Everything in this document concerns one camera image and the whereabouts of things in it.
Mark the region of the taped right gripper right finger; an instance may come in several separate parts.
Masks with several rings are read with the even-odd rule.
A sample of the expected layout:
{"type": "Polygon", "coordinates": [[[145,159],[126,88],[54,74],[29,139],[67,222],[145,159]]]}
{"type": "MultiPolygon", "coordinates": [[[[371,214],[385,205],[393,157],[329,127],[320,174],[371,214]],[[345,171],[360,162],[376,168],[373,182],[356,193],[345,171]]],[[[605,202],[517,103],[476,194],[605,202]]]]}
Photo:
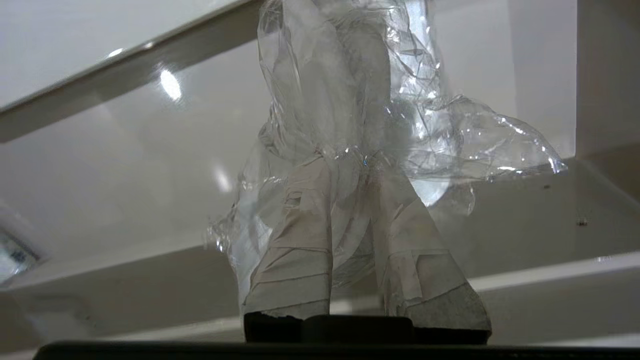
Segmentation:
{"type": "Polygon", "coordinates": [[[492,324],[482,299],[407,177],[382,171],[371,180],[371,226],[386,316],[409,319],[419,343],[487,344],[492,324]]]}

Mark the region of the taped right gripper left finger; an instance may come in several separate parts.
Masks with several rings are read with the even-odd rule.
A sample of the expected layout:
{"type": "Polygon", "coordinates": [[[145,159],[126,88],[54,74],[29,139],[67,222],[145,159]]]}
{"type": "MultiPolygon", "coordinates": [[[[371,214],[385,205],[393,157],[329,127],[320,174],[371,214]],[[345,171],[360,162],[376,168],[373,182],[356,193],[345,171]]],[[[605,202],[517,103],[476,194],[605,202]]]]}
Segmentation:
{"type": "Polygon", "coordinates": [[[313,159],[286,180],[281,216],[243,303],[248,343],[298,343],[307,319],[327,316],[332,287],[330,168],[313,159]]]}

